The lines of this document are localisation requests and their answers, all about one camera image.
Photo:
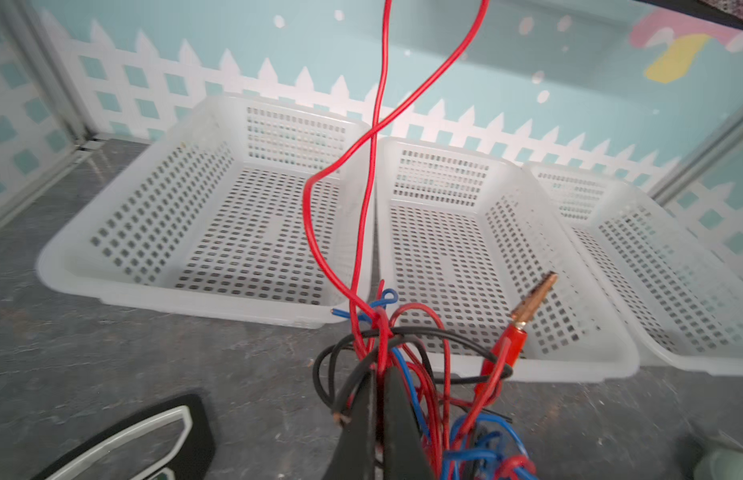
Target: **concrete floor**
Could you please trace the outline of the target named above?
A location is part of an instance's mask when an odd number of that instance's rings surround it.
[[[144,148],[111,140],[0,230],[0,479],[29,478],[191,389],[217,441],[207,478],[320,478],[339,431],[310,365],[346,324],[296,330],[108,306],[36,277],[40,249]],[[540,478],[687,478],[695,430],[743,444],[743,378],[649,368],[595,385],[510,382],[493,408],[515,418]]]

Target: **black wire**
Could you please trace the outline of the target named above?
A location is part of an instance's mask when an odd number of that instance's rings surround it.
[[[394,336],[387,342],[387,348],[394,348],[405,342],[416,341],[417,340],[414,337]],[[334,398],[332,413],[342,413],[345,410],[350,395],[356,389],[358,384],[361,383],[361,380],[364,379],[364,375],[366,375],[366,372],[368,372],[369,368],[372,366],[372,363],[377,360],[378,351],[379,346],[376,346],[357,364],[356,368],[353,369],[352,372],[350,372],[350,375],[345,381],[345,384],[342,386],[341,389],[339,389],[337,397]]]
[[[448,330],[441,330],[438,328],[428,327],[428,326],[397,326],[391,329],[391,331],[397,335],[430,335],[435,336],[438,338],[450,340],[456,343],[459,343],[469,350],[472,350],[476,352],[478,355],[482,356],[486,360],[489,360],[492,363],[497,362],[497,357],[487,348],[478,345],[476,342],[473,342],[472,340],[468,339],[467,337],[464,337],[458,333],[450,332]],[[364,330],[361,332],[361,336],[363,338],[370,338],[370,337],[376,337],[379,336],[379,330]],[[339,352],[343,349],[351,350],[352,347],[350,346],[352,342],[354,341],[355,337],[351,335],[344,336],[342,339],[340,339],[335,345],[329,346],[319,355],[316,357],[316,361],[313,365],[313,386],[316,389],[316,393],[318,394],[319,398],[329,407],[332,408],[332,403],[335,400],[335,374],[336,374],[336,366],[337,366],[337,357],[339,355]],[[424,366],[424,369],[427,371],[427,374],[431,377],[434,384],[436,385],[442,385],[443,379],[436,379],[433,376],[433,370],[431,367],[430,359],[427,356],[427,351],[424,348],[424,345],[422,344],[422,341],[417,339],[416,337],[411,337],[408,342],[411,342],[416,348],[417,352],[419,353],[422,365]],[[321,364],[323,363],[324,359],[331,354],[331,357],[329,359],[329,367],[328,367],[328,389],[325,390],[323,388],[323,385],[321,383],[321,376],[320,376],[320,369]],[[502,374],[500,376],[501,379],[507,379],[510,376],[513,375],[513,369],[509,365],[505,364]],[[483,383],[486,382],[489,379],[489,376],[471,376],[471,377],[462,377],[462,378],[453,378],[451,379],[451,383],[453,385],[466,385],[466,384],[472,384],[472,383]]]
[[[333,348],[333,345],[327,346],[319,353],[319,355],[316,357],[316,360],[313,362],[313,388],[316,389],[316,394],[319,396],[321,401],[324,402],[329,408],[332,407],[332,400],[321,384],[321,364],[323,363],[323,360],[328,356],[328,354],[332,352]]]
[[[457,408],[460,408],[465,413],[469,413],[470,412],[470,408],[467,408],[466,406],[462,406],[462,405],[454,405],[454,406],[457,407]],[[496,411],[492,410],[491,408],[482,408],[481,411],[482,412],[486,412],[489,415],[495,415],[495,416],[498,416],[498,417],[502,417],[502,419],[505,422],[507,422],[507,423],[513,423],[513,419],[511,417],[509,417],[507,415],[502,415],[500,412],[496,412]]]
[[[471,430],[470,436],[467,438],[467,448],[473,448],[475,447],[475,444],[478,442],[478,439],[482,437],[483,435],[486,435],[488,433],[488,430],[484,426],[476,426]],[[462,464],[462,466],[457,466],[457,468],[462,467],[462,474],[460,475],[460,478],[466,478],[467,480],[475,480],[477,474],[478,474],[478,467],[481,465],[481,460],[472,460],[470,462],[465,462]]]

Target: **bundle of wires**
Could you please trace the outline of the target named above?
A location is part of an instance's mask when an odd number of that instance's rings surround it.
[[[361,272],[366,216],[374,189],[377,133],[411,107],[462,56],[481,27],[489,2],[490,0],[481,0],[481,7],[470,31],[446,61],[414,93],[401,102],[387,117],[380,120],[379,115],[387,81],[388,33],[392,4],[392,0],[385,1],[382,22],[382,67],[372,128],[362,135],[336,162],[310,177],[306,181],[302,195],[302,219],[310,250],[316,259],[316,263],[319,264],[329,281],[350,301],[348,312],[335,311],[334,313],[347,316],[350,319],[351,335],[323,350],[314,365],[313,380],[319,397],[332,409],[332,414],[338,422],[345,422],[348,420],[346,416],[348,403],[366,373],[372,369],[376,370],[377,378],[381,379],[387,368],[392,366],[399,368],[407,384],[412,408],[422,434],[423,447],[430,458],[434,475],[447,480],[452,477],[459,478],[461,472],[464,473],[468,469],[472,470],[473,476],[477,473],[486,478],[533,478],[531,475],[533,464],[528,460],[526,449],[520,442],[520,438],[513,432],[507,418],[487,410],[487,406],[491,405],[499,395],[502,380],[512,375],[512,368],[505,362],[510,349],[510,342],[507,339],[503,340],[499,355],[494,355],[491,351],[468,338],[445,330],[438,314],[422,303],[408,303],[399,306],[388,319],[385,305],[397,302],[395,291],[384,290],[384,283],[380,283],[377,290],[377,300],[367,303],[358,296],[358,281]],[[358,220],[356,262],[351,285],[348,287],[331,269],[320,251],[312,225],[311,196],[313,187],[320,180],[337,171],[367,141],[370,142],[371,151],[368,179],[361,215]],[[437,328],[425,326],[396,327],[396,320],[401,314],[409,310],[423,311],[430,316]],[[371,329],[362,331],[361,321],[370,323]],[[443,341],[442,378],[437,379],[433,375],[427,352],[417,337],[423,335],[434,336]],[[452,379],[449,342],[460,343],[463,347],[492,362],[494,367],[491,373],[485,376]],[[415,347],[419,357],[415,356],[410,345]],[[336,391],[336,364],[338,354],[342,350],[354,350],[359,363],[352,370],[344,385]],[[328,388],[324,389],[320,379],[320,368],[327,356],[329,357]],[[451,385],[458,383],[477,383],[482,384],[483,388],[477,390],[476,398],[472,402],[468,402],[451,398]],[[436,385],[443,385],[443,391],[439,392]],[[438,408],[439,403],[442,404],[441,411]],[[449,414],[452,405],[462,408],[466,413],[464,416],[457,418],[453,426],[450,426]],[[479,435],[477,422],[492,422],[503,427],[504,431],[517,445],[519,455],[505,456],[503,454],[506,443],[503,442],[504,434],[486,432]]]

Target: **yellow decoration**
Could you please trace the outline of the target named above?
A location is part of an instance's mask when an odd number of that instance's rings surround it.
[[[664,84],[678,80],[686,75],[694,57],[711,38],[710,35],[702,33],[677,38],[664,55],[646,69],[646,78]]]

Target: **white plastic basket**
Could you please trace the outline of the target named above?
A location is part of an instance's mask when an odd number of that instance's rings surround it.
[[[367,129],[278,101],[209,97],[46,245],[38,274],[115,305],[304,328],[342,321],[329,307],[345,299],[306,243],[302,187]],[[348,284],[367,168],[364,148],[313,193],[319,244]]]
[[[644,365],[743,375],[741,279],[633,185],[557,165],[524,169],[570,226]]]
[[[399,302],[428,304],[449,330],[491,349],[511,310],[553,270],[558,282],[527,325],[513,379],[599,382],[635,373],[635,344],[536,182],[469,150],[399,139],[380,146],[380,270]],[[432,326],[416,311],[401,317],[407,324]],[[441,343],[425,344],[443,369]],[[477,375],[483,359],[452,345],[453,372]]]

